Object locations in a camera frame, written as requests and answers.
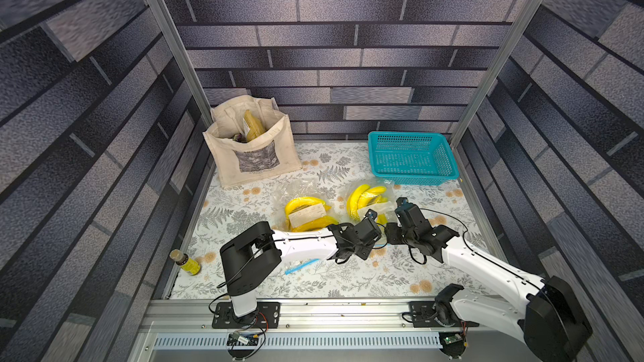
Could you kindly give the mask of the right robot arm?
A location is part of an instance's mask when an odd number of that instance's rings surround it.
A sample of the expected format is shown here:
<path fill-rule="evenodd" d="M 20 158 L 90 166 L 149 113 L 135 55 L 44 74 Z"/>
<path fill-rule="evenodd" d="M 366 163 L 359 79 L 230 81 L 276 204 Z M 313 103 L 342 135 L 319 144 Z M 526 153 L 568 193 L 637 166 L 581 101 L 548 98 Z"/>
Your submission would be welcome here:
<path fill-rule="evenodd" d="M 524 343 L 541 361 L 573 361 L 593 334 L 571 286 L 543 279 L 490 256 L 447 226 L 432 226 L 419 206 L 397 199 L 397 223 L 386 226 L 387 241 L 418 250 L 484 284 L 495 298 L 479 297 L 451 284 L 434 298 L 429 315 L 444 327 L 467 322 L 504 333 Z"/>

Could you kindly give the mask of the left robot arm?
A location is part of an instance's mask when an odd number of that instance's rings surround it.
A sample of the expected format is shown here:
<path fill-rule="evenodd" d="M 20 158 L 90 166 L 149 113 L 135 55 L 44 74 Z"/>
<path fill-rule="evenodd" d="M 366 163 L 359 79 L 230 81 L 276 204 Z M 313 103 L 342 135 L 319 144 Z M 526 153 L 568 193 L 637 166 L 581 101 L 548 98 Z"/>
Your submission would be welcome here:
<path fill-rule="evenodd" d="M 366 260 L 381 238 L 381 227 L 371 216 L 355 225 L 330 224 L 308 232 L 274 231 L 260 221 L 221 247 L 221 286 L 234 316 L 244 318 L 258 309 L 256 288 L 281 264 L 313 259 L 341 264 L 353 256 Z"/>

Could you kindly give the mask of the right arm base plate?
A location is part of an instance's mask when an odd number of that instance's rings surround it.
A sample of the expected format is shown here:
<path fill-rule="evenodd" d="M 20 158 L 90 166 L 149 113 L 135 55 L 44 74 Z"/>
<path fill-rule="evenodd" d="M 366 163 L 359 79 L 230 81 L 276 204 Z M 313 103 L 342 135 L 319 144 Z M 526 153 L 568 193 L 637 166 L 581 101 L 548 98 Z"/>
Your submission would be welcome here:
<path fill-rule="evenodd" d="M 470 328 L 479 323 L 464 321 L 457 317 L 449 303 L 435 301 L 414 301 L 409 303 L 409 311 L 401 313 L 402 319 L 414 328 Z"/>

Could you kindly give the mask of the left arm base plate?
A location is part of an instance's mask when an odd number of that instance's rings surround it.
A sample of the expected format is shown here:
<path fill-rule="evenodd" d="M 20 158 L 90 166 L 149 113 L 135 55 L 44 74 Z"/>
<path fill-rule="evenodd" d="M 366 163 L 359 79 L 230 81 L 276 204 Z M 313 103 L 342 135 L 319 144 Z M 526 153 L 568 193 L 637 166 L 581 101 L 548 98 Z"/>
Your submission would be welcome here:
<path fill-rule="evenodd" d="M 278 328 L 281 304 L 278 302 L 260 302 L 251 313 L 238 317 L 235 315 L 231 302 L 212 303 L 209 310 L 213 314 L 212 328 Z"/>

